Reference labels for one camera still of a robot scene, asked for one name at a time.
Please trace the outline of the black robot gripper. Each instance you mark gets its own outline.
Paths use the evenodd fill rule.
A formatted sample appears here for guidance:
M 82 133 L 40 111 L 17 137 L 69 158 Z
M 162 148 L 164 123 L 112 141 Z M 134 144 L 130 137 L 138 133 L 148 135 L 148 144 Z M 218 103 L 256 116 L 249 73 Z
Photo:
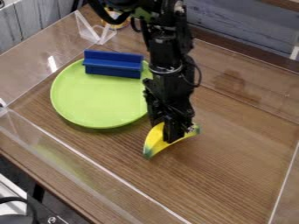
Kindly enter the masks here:
M 170 144 L 194 131 L 190 95 L 201 84 L 201 78 L 194 78 L 201 70 L 196 65 L 148 69 L 152 77 L 142 80 L 148 118 L 152 126 L 164 122 L 162 140 Z

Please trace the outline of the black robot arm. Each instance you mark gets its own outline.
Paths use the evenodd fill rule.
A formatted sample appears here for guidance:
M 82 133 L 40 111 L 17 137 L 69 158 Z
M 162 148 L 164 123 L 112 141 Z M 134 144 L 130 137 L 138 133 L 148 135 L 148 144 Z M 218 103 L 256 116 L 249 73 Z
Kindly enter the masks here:
M 112 25 L 140 23 L 149 53 L 150 79 L 144 79 L 144 98 L 152 125 L 162 126 L 162 140 L 172 143 L 192 128 L 194 112 L 189 97 L 201 84 L 182 0 L 86 0 Z

